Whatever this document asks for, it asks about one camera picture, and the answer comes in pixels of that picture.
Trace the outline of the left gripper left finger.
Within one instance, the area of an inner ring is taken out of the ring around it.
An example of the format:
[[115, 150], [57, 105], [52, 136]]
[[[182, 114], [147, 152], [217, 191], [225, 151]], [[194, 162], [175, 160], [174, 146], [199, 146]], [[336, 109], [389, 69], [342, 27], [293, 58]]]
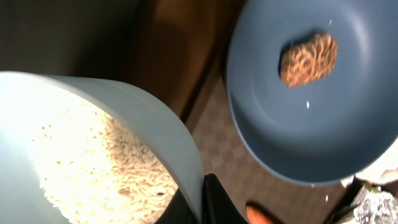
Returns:
[[167, 208], [155, 224], [197, 224], [180, 189], [177, 189]]

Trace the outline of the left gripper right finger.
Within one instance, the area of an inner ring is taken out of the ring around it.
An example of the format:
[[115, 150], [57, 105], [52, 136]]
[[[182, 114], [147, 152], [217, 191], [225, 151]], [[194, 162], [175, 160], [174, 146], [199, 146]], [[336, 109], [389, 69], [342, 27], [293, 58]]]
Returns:
[[209, 224], [248, 224], [215, 174], [204, 176], [205, 220]]

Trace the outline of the orange carrot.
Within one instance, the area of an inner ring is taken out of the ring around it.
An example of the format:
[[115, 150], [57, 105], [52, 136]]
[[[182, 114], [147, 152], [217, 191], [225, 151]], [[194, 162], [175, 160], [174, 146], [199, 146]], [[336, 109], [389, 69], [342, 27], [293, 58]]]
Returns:
[[250, 224], [274, 224], [262, 211], [250, 205], [246, 207], [246, 215]]

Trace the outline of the white rice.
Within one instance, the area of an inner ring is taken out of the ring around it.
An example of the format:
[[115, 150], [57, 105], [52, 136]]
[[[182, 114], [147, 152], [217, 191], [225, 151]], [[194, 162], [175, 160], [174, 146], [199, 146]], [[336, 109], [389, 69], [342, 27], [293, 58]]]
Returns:
[[45, 198], [70, 223], [154, 223], [178, 188], [143, 140], [81, 98], [56, 107], [31, 147]]

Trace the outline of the dark blue plate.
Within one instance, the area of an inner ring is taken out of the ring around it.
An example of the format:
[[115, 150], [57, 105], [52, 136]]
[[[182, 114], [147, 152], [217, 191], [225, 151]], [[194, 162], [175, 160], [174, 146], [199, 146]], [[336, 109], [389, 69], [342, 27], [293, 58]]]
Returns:
[[[327, 77], [289, 88], [283, 50], [317, 32], [338, 41]], [[248, 151], [295, 184], [333, 184], [397, 138], [397, 1], [248, 1], [231, 39], [226, 92]]]

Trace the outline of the brown textured food piece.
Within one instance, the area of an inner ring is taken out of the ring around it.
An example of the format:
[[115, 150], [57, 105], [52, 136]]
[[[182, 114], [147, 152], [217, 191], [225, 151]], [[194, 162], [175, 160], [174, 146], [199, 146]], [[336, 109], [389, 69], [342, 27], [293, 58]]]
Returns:
[[306, 85], [328, 76], [336, 66], [338, 40], [316, 33], [310, 40], [289, 47], [280, 60], [280, 78], [287, 87]]

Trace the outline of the light blue bowl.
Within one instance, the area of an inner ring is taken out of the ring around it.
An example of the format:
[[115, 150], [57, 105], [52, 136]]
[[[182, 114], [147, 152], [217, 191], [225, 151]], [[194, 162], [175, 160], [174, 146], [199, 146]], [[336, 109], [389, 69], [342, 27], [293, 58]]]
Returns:
[[53, 110], [73, 93], [138, 135], [174, 178], [197, 223], [205, 222], [203, 166], [179, 117], [133, 85], [97, 78], [1, 73], [1, 222], [65, 223], [39, 187], [30, 144]]

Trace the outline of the dark brown serving tray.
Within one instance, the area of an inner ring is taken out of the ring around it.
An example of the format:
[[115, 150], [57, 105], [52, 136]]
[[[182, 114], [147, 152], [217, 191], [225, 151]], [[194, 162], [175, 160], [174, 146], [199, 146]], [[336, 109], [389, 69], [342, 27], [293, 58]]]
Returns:
[[332, 223], [362, 183], [302, 186], [266, 171], [244, 146], [229, 110], [221, 62], [206, 66], [181, 115], [200, 152], [206, 174], [215, 174], [240, 215], [260, 205], [280, 223]]

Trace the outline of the green foil snack wrapper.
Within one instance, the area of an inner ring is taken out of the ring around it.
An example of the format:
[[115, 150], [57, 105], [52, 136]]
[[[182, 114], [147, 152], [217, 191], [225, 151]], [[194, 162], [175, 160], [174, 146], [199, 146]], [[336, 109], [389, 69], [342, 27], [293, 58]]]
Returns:
[[359, 224], [397, 224], [397, 199], [380, 187], [364, 185], [355, 198], [353, 220]]

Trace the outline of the crumpled white napkin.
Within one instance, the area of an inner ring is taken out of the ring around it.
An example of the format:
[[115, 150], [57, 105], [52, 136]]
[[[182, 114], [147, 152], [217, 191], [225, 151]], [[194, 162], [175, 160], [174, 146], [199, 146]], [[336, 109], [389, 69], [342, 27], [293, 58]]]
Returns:
[[340, 184], [346, 188], [353, 183], [354, 178], [376, 185], [386, 185], [396, 181], [397, 139], [371, 165], [355, 173], [354, 175], [341, 179]]

